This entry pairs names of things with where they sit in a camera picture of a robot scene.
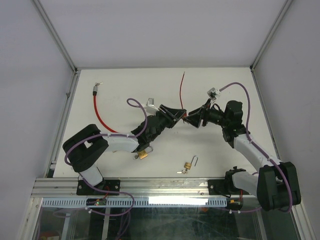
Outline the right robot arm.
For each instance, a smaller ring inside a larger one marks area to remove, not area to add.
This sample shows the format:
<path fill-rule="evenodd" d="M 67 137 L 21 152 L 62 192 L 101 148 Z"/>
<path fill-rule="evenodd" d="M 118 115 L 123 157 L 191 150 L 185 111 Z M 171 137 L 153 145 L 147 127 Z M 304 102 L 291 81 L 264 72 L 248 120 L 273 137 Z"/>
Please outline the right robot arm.
<path fill-rule="evenodd" d="M 226 171 L 224 192 L 235 194 L 243 190 L 257 197 L 265 211 L 290 211 L 301 203 L 295 165 L 272 157 L 254 141 L 243 124 L 242 102 L 228 101 L 225 110 L 221 110 L 207 101 L 191 111 L 184 120 L 196 128 L 205 127 L 208 123 L 220 126 L 224 141 L 243 155 L 256 170 L 256 174 L 251 174 L 235 166 Z"/>

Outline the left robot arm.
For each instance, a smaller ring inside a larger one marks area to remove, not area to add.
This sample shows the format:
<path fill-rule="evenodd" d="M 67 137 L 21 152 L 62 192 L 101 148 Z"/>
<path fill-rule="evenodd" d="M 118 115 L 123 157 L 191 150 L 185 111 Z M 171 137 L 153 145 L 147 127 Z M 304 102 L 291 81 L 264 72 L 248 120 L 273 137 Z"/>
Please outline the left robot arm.
<path fill-rule="evenodd" d="M 173 128 L 187 110 L 160 105 L 154 115 L 130 133 L 101 133 L 95 124 L 89 124 L 65 141 L 62 148 L 65 161 L 78 173 L 93 194 L 106 191 L 106 183 L 96 161 L 104 152 L 129 152 L 137 156 L 153 151 L 153 142 L 166 128 Z"/>

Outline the red thin-cable padlock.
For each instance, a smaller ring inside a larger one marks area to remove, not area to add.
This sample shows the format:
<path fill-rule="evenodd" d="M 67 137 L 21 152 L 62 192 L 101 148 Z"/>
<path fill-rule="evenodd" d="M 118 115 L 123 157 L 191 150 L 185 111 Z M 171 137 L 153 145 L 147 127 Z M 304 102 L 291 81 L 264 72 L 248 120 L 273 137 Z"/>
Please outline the red thin-cable padlock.
<path fill-rule="evenodd" d="M 185 79 L 185 74 L 186 74 L 186 72 L 184 71 L 182 74 L 182 77 L 181 77 L 180 85 L 179 85 L 179 102 L 180 102 L 181 109 L 184 108 L 182 92 L 183 92 L 183 83 L 184 83 L 184 79 Z M 187 113 L 184 113 L 184 115 L 182 117 L 183 123 L 185 123 L 186 116 L 187 116 Z"/>

